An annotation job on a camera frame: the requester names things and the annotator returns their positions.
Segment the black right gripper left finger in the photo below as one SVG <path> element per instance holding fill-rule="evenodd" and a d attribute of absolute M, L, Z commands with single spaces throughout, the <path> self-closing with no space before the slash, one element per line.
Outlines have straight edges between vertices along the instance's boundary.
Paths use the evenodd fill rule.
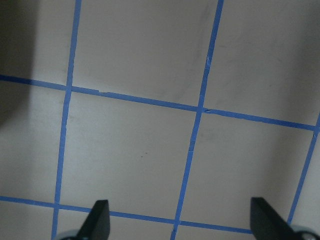
<path fill-rule="evenodd" d="M 110 235 L 110 211 L 108 200 L 97 200 L 77 232 L 76 240 L 107 240 Z"/>

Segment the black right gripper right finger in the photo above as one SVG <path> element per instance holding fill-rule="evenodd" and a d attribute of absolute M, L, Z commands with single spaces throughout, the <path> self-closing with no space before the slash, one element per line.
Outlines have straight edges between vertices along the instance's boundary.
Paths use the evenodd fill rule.
<path fill-rule="evenodd" d="M 303 239 L 263 197 L 252 197 L 250 200 L 250 231 L 256 240 Z"/>

